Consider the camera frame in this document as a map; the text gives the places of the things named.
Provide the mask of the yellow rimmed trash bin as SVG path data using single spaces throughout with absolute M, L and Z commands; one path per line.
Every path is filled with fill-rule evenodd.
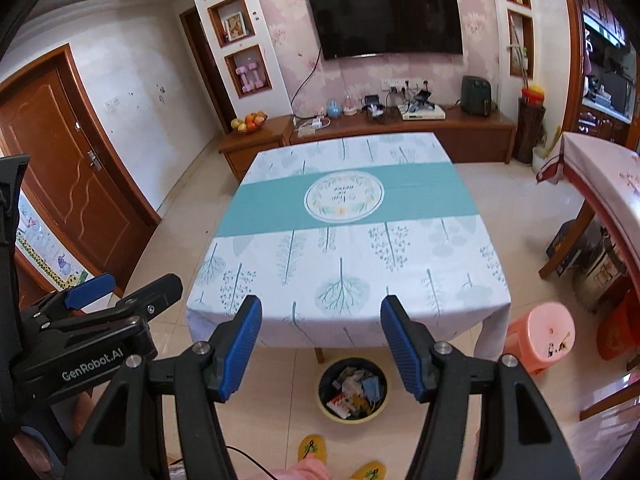
M 326 418 L 356 426 L 381 414 L 391 391 L 392 383 L 382 367 L 362 356 L 348 356 L 322 370 L 314 398 Z

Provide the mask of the pink plastic stool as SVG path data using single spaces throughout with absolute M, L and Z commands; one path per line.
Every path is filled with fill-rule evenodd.
M 503 352 L 516 356 L 529 375 L 538 375 L 570 353 L 575 337 L 567 307 L 545 302 L 509 325 Z

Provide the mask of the brown wooden door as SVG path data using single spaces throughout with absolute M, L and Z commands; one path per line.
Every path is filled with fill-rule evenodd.
M 108 140 L 67 44 L 2 82 L 1 148 L 29 155 L 23 190 L 35 210 L 123 292 L 160 217 Z

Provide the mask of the right yellow slipper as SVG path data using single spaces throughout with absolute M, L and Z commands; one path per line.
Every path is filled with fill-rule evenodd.
M 357 469 L 351 476 L 350 480 L 384 480 L 386 476 L 386 467 L 384 464 L 374 460 Z

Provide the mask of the red plastic bucket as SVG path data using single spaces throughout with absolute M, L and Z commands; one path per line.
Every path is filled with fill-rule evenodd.
M 597 331 L 597 350 L 605 361 L 639 347 L 639 299 L 630 290 L 601 321 Z

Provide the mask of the pink trousers legs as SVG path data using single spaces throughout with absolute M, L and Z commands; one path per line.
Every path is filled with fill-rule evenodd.
M 331 471 L 326 464 L 316 456 L 309 455 L 291 467 L 275 469 L 270 471 L 270 474 L 261 471 L 248 477 L 247 480 L 330 480 L 331 478 Z

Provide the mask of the white teal patterned tablecloth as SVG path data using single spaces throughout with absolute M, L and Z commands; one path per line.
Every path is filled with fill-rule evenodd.
M 269 348 L 384 344 L 396 296 L 434 338 L 480 329 L 501 352 L 511 295 L 474 200 L 429 132 L 353 136 L 262 152 L 216 229 L 186 300 L 196 340 L 262 303 Z

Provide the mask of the fruit bowl with oranges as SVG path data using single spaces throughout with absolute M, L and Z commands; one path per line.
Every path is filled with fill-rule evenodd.
M 258 131 L 266 122 L 268 116 L 261 110 L 247 114 L 244 118 L 234 118 L 230 124 L 234 133 L 249 134 Z

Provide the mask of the pink dumbbells on shelf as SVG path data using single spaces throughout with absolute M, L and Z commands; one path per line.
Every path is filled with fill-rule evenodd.
M 238 66 L 235 73 L 240 77 L 242 93 L 254 92 L 265 87 L 265 81 L 260 76 L 258 65 L 255 62 Z

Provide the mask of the pink covered side table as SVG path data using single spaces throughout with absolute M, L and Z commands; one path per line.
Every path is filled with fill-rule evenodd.
M 638 288 L 639 154 L 596 136 L 565 131 L 536 180 L 567 180 L 578 189 L 620 248 Z

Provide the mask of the wooden tv cabinet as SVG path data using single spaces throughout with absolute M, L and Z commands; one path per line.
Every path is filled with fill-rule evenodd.
M 236 180 L 242 180 L 258 153 L 323 140 L 352 136 L 396 136 L 401 133 L 433 133 L 449 158 L 456 164 L 467 162 L 505 162 L 511 160 L 515 139 L 515 122 L 500 112 L 487 117 L 472 116 L 454 107 L 442 120 L 408 120 L 395 115 L 388 124 L 371 120 L 360 112 L 332 120 L 315 133 L 296 131 L 298 122 L 292 115 L 268 118 L 259 130 L 230 133 L 221 141 L 218 153 L 224 156 Z

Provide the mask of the white set-top box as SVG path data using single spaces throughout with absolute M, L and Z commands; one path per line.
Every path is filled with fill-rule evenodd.
M 445 111 L 437 104 L 427 106 L 409 106 L 400 117 L 405 122 L 415 122 L 416 120 L 445 120 Z

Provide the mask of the black air fryer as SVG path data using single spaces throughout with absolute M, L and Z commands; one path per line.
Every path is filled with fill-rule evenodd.
M 465 75 L 461 81 L 460 107 L 469 115 L 488 117 L 492 95 L 489 81 L 482 77 Z

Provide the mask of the wooden table frame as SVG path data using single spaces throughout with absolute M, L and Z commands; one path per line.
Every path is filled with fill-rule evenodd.
M 323 364 L 326 360 L 322 348 L 314 348 L 314 355 L 316 356 L 316 360 L 319 364 Z

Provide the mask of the black wall television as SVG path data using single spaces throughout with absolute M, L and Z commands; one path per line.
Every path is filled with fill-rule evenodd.
M 458 0 L 308 0 L 323 57 L 462 55 Z

